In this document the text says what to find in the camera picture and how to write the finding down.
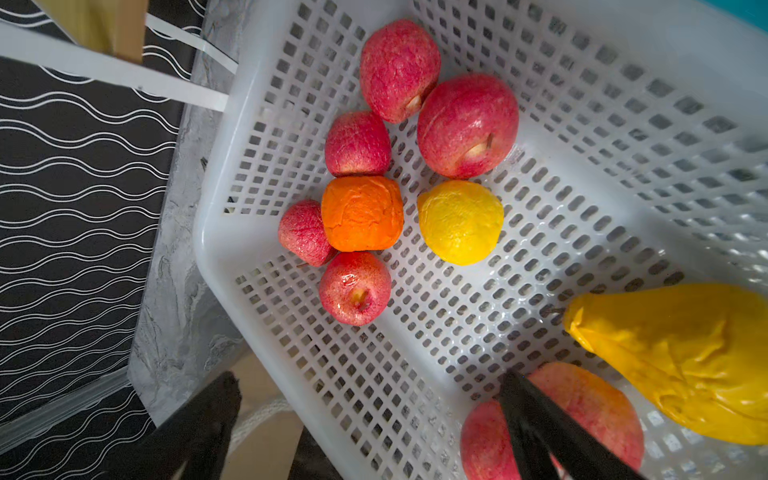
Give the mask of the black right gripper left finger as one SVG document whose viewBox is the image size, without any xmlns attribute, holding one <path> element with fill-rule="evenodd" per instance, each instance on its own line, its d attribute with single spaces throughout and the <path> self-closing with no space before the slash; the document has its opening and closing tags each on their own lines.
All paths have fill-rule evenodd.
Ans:
<svg viewBox="0 0 768 480">
<path fill-rule="evenodd" d="M 218 479 L 242 395 L 220 374 L 139 444 L 105 459 L 101 479 Z"/>
</svg>

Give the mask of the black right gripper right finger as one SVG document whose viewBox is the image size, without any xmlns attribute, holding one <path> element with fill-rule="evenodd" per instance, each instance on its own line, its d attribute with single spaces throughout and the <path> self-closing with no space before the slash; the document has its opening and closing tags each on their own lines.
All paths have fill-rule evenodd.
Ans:
<svg viewBox="0 0 768 480">
<path fill-rule="evenodd" d="M 504 374 L 499 402 L 523 479 L 557 479 L 556 464 L 574 479 L 642 477 L 521 374 Z"/>
</svg>

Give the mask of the cream canvas grocery bag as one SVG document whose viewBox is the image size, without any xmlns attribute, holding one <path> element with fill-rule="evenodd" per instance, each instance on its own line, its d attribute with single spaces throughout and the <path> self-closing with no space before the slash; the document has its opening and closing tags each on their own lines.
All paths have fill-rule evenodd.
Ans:
<svg viewBox="0 0 768 480">
<path fill-rule="evenodd" d="M 231 366 L 245 416 L 282 395 L 255 354 Z M 278 412 L 248 434 L 226 461 L 224 479 L 338 479 L 339 473 L 293 411 Z"/>
</svg>

